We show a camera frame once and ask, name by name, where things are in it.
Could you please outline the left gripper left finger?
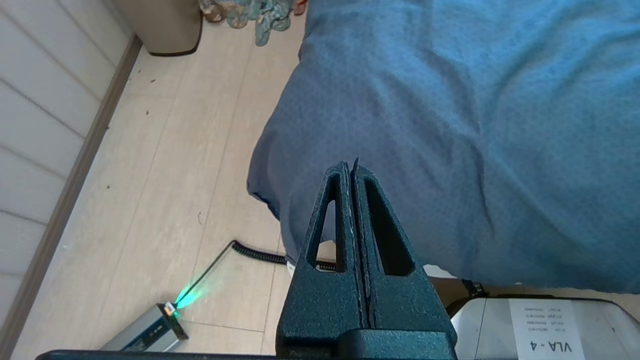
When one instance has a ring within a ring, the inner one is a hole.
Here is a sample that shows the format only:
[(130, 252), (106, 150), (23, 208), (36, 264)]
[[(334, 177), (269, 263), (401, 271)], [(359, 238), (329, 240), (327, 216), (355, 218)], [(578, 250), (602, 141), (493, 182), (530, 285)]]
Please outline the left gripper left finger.
[[(336, 265), (317, 269), (317, 253), (330, 204), (334, 204)], [(276, 356), (336, 359), (339, 337), (365, 324), (350, 169), (330, 166), (321, 183), (306, 231), (306, 246), (295, 265), (276, 328)]]

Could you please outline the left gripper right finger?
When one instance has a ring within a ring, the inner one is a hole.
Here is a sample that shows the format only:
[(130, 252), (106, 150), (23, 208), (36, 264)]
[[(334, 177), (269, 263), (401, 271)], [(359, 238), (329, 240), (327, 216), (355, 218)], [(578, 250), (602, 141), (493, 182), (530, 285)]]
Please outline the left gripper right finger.
[(457, 333), (382, 185), (354, 163), (351, 189), (364, 290), (357, 360), (455, 360)]

